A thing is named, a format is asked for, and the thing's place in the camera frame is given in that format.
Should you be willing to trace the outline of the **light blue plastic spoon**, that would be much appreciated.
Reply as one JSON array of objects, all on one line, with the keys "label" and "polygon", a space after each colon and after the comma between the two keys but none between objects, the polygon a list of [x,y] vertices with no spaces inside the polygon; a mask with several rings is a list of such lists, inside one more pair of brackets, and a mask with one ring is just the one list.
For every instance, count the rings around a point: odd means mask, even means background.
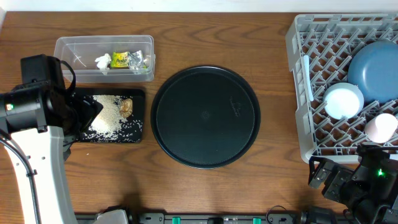
[{"label": "light blue plastic spoon", "polygon": [[310,82],[310,60],[308,55],[303,56],[305,78],[307,82],[308,97],[310,101],[314,100],[312,86]]}]

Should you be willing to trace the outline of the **green yellow wrapper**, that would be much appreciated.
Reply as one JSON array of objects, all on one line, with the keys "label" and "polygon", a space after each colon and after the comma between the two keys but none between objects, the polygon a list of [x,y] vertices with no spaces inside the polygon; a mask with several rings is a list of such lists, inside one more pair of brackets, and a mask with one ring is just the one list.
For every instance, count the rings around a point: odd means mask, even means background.
[{"label": "green yellow wrapper", "polygon": [[113,52],[111,56],[111,68],[126,68],[129,66],[129,52]]}]

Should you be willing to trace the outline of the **dark blue plate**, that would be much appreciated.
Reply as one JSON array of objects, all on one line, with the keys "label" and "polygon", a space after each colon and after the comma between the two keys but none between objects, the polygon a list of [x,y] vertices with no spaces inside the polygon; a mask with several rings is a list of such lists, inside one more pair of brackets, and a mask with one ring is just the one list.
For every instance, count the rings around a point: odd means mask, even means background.
[{"label": "dark blue plate", "polygon": [[397,99],[397,44],[378,41],[363,47],[352,59],[347,76],[366,103]]}]

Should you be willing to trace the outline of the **pink cup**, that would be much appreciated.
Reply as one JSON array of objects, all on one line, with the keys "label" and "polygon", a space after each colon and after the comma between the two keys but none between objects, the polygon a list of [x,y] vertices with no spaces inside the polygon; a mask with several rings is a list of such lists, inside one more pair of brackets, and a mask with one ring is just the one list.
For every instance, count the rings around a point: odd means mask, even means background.
[{"label": "pink cup", "polygon": [[365,125],[364,133],[375,143],[385,143],[397,129],[397,118],[388,113],[382,113]]}]

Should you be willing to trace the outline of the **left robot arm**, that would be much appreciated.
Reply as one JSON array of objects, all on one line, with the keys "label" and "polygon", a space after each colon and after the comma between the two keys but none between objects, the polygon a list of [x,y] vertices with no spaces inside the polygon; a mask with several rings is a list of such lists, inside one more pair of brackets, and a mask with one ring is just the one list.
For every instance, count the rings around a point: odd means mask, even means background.
[{"label": "left robot arm", "polygon": [[50,81],[1,95],[1,143],[12,162],[26,223],[76,223],[64,161],[102,105]]}]

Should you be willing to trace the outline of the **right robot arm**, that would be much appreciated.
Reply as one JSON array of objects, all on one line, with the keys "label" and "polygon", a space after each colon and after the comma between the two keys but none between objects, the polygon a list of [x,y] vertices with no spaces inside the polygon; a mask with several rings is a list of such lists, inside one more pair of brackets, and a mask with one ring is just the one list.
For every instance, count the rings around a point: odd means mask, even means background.
[{"label": "right robot arm", "polygon": [[355,169],[325,157],[308,162],[308,185],[325,184],[322,195],[347,207],[359,223],[397,223],[397,161],[387,147],[360,145]]}]

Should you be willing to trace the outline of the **foil wrapper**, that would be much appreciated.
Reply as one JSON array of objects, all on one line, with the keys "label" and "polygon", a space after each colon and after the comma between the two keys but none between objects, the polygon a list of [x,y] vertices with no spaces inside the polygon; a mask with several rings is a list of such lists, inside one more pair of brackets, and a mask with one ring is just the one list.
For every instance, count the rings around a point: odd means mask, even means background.
[{"label": "foil wrapper", "polygon": [[129,59],[128,67],[130,70],[135,72],[147,70],[144,54],[141,50],[138,50],[136,52],[129,52],[127,56]]}]

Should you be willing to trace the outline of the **brown food scrap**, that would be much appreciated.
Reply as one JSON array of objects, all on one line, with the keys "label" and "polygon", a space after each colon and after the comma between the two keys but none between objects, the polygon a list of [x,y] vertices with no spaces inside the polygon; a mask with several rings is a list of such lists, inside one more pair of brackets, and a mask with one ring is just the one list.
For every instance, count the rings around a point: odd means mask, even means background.
[{"label": "brown food scrap", "polygon": [[123,118],[127,118],[130,115],[132,115],[132,109],[133,109],[133,101],[132,99],[127,98],[125,100],[122,100],[119,113]]}]

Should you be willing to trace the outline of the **white tissue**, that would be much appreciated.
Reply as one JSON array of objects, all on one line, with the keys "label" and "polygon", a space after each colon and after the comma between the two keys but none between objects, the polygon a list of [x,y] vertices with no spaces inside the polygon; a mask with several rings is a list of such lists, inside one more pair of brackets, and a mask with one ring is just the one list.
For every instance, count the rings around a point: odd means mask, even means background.
[{"label": "white tissue", "polygon": [[103,75],[108,74],[109,64],[111,63],[111,56],[109,54],[104,54],[95,59],[96,67],[101,71]]}]

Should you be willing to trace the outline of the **white light-blue bowl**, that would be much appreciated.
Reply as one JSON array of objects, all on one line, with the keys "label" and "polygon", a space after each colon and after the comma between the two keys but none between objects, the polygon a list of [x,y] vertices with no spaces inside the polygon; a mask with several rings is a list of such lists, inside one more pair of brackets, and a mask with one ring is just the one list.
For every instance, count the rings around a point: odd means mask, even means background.
[{"label": "white light-blue bowl", "polygon": [[329,87],[323,95],[324,109],[334,119],[356,116],[364,106],[364,96],[361,90],[350,83],[336,83]]}]

